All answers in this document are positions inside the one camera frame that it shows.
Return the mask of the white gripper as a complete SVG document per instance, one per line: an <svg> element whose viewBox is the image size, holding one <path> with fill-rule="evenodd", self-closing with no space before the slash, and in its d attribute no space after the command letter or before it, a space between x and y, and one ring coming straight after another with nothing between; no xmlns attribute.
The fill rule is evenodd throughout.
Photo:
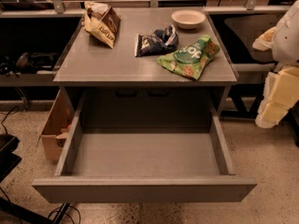
<svg viewBox="0 0 299 224"><path fill-rule="evenodd" d="M299 101L299 68L289 66L278 73L270 72L263 96L269 103L261 102L255 123L260 128L270 129L278 125L288 113L287 109Z"/></svg>

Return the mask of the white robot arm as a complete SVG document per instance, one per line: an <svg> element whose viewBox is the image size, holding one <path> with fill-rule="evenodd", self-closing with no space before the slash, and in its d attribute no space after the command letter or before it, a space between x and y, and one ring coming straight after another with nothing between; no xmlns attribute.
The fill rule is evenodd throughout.
<svg viewBox="0 0 299 224"><path fill-rule="evenodd" d="M277 25L255 39L257 50L272 50L277 66L269 72L263 89L263 100L255 119L257 126L272 128L299 101L299 1L296 1Z"/></svg>

